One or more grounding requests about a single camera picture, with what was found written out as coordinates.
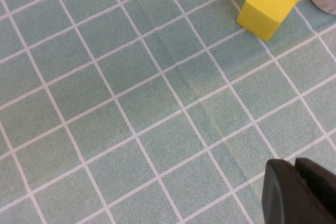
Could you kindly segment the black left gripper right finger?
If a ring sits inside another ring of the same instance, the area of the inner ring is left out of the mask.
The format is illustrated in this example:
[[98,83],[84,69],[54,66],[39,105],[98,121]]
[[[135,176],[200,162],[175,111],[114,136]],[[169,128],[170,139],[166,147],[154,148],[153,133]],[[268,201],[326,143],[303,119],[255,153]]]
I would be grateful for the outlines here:
[[310,223],[335,223],[335,174],[308,158],[297,158],[295,168],[308,186]]

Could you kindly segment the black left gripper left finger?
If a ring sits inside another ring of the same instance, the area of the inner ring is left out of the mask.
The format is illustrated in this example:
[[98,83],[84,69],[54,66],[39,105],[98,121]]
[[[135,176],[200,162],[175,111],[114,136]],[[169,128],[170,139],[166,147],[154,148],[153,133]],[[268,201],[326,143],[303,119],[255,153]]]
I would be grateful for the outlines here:
[[268,160],[262,190],[265,223],[310,223],[306,217],[308,186],[295,164],[284,159]]

